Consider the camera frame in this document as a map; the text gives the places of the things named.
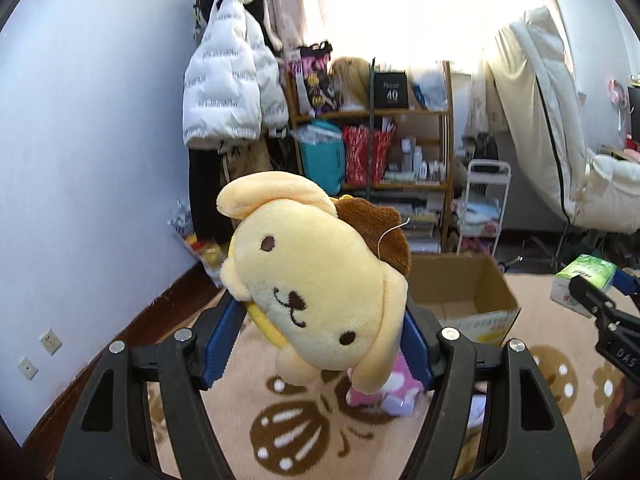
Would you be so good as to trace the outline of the teal bag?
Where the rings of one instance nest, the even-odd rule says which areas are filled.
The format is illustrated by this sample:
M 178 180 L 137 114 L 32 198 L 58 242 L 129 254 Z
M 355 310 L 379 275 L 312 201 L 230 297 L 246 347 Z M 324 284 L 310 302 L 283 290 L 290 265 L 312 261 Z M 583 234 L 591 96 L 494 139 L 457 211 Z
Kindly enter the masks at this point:
M 341 191 L 346 176 L 343 133 L 336 125 L 315 119 L 293 131 L 298 142 L 304 175 L 329 196 Z

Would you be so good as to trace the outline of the yellow dog plush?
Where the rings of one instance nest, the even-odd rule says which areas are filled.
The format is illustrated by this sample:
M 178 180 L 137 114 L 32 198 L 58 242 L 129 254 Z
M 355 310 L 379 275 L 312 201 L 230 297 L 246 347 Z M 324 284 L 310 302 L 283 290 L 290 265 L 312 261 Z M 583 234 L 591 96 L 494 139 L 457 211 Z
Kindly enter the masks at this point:
M 281 171 L 230 182 L 217 209 L 238 222 L 222 284 L 283 338 L 280 377 L 306 386 L 334 370 L 349 372 L 359 392 L 380 390 L 399 354 L 408 299 L 411 256 L 399 212 L 332 198 Z

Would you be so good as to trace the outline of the wooden shelf unit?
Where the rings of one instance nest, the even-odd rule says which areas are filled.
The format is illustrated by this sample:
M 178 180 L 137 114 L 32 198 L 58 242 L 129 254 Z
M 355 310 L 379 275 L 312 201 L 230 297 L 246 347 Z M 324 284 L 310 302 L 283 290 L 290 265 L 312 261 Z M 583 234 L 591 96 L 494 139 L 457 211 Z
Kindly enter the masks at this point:
M 375 72 L 405 72 L 409 107 L 374 107 Z M 373 131 L 396 125 L 383 179 L 377 185 L 342 184 L 337 195 L 353 192 L 379 205 L 390 205 L 408 221 L 410 244 L 416 252 L 444 252 L 451 222 L 454 106 L 451 65 L 444 61 L 425 70 L 381 70 L 361 58 L 292 61 L 285 75 L 293 129 L 325 120 L 342 130 Z

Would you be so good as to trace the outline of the open cardboard box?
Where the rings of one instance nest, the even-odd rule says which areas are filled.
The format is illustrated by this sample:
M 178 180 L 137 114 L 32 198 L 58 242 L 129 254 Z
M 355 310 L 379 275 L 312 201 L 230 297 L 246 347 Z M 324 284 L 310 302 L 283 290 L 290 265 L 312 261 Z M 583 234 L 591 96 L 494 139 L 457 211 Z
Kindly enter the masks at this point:
M 486 255 L 415 254 L 408 283 L 417 307 L 480 344 L 502 344 L 521 311 Z

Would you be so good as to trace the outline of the black box with 40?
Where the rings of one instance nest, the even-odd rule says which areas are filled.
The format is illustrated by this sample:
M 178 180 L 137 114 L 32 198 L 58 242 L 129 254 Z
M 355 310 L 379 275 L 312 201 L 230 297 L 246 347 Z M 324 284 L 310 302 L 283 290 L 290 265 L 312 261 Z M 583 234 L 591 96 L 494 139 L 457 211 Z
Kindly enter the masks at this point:
M 373 90 L 377 110 L 406 110 L 409 107 L 405 72 L 375 72 Z

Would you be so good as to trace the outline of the red patterned gift bag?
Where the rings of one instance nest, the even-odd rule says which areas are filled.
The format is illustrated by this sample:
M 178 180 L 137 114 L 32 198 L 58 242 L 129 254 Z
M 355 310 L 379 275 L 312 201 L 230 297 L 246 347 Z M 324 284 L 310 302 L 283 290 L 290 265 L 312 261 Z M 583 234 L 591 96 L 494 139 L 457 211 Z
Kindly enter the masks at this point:
M 346 126 L 343 129 L 345 144 L 346 182 L 348 184 L 377 185 L 387 167 L 387 155 L 394 140 L 396 125 L 373 131 L 372 154 L 369 154 L 369 128 L 365 125 Z

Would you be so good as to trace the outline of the white wall socket upper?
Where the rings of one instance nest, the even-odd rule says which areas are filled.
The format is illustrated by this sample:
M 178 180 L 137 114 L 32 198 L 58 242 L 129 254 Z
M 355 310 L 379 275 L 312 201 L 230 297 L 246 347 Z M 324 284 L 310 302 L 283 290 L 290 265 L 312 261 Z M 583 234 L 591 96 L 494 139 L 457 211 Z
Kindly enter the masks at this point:
M 50 328 L 40 336 L 39 341 L 50 356 L 54 356 L 62 347 L 62 340 Z

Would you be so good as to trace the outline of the white rolling cart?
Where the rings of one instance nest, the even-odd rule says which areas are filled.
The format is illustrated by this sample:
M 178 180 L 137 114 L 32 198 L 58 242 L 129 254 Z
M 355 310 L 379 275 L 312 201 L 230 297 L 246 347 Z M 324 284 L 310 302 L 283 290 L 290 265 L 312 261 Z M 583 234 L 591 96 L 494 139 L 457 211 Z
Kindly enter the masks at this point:
M 507 162 L 472 159 L 463 192 L 454 204 L 458 220 L 456 252 L 478 252 L 493 257 L 503 226 L 512 179 Z

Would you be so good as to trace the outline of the cream reclining chair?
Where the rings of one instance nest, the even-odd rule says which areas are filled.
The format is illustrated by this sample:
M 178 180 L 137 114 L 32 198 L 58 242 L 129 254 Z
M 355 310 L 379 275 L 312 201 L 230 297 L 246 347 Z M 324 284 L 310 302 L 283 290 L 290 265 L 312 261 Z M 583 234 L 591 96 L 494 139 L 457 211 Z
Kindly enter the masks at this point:
M 547 206 L 572 226 L 639 229 L 639 165 L 588 148 L 574 78 L 547 8 L 496 32 L 487 55 L 518 166 Z

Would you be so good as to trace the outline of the white wall socket lower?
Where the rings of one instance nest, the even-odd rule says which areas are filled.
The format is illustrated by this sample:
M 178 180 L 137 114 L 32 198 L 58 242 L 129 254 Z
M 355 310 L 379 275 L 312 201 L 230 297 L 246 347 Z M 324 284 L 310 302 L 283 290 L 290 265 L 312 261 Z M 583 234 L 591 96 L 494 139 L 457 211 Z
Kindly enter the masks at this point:
M 38 367 L 27 356 L 18 361 L 17 367 L 27 380 L 33 380 L 38 373 Z

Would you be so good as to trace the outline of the white wall socket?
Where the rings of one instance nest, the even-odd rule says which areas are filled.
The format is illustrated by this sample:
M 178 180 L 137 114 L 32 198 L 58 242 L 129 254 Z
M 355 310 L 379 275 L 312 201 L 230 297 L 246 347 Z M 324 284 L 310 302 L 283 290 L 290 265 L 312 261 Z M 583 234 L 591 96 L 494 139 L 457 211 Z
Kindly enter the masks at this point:
M 50 356 L 54 356 L 62 347 L 62 340 L 50 328 L 40 336 L 39 341 Z
M 17 367 L 27 380 L 33 380 L 38 373 L 38 367 L 27 356 L 18 361 Z

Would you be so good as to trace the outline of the pink cat paw plush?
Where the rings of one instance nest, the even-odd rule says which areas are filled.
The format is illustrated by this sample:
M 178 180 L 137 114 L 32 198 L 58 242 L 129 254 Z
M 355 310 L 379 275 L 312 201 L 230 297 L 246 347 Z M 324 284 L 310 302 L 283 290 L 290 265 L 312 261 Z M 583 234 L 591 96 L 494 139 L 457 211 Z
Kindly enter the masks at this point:
M 399 352 L 390 376 L 377 392 L 365 394 L 349 387 L 346 404 L 350 408 L 377 408 L 394 417 L 410 416 L 423 391 L 423 385 L 411 375 L 404 355 Z

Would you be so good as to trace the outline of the white puffer jacket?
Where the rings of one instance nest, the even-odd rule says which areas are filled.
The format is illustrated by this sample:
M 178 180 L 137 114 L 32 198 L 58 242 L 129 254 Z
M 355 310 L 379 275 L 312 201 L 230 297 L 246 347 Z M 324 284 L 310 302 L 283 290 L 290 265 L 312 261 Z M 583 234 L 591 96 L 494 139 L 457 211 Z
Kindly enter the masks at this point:
M 288 125 L 278 60 L 246 8 L 256 1 L 213 1 L 184 73 L 182 133 L 190 150 L 229 151 L 265 132 L 280 136 Z

